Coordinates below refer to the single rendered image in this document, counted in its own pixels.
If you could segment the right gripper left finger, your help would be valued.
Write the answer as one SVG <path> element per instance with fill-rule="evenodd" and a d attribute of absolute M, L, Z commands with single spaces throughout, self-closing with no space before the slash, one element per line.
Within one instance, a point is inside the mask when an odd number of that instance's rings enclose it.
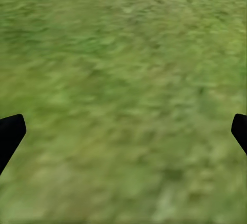
<path fill-rule="evenodd" d="M 22 114 L 0 119 L 0 175 L 25 134 Z"/>

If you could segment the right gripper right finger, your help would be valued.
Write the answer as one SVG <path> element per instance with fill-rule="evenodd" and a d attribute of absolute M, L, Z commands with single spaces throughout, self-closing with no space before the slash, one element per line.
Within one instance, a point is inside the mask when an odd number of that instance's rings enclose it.
<path fill-rule="evenodd" d="M 234 117 L 231 131 L 247 154 L 247 115 L 237 113 Z"/>

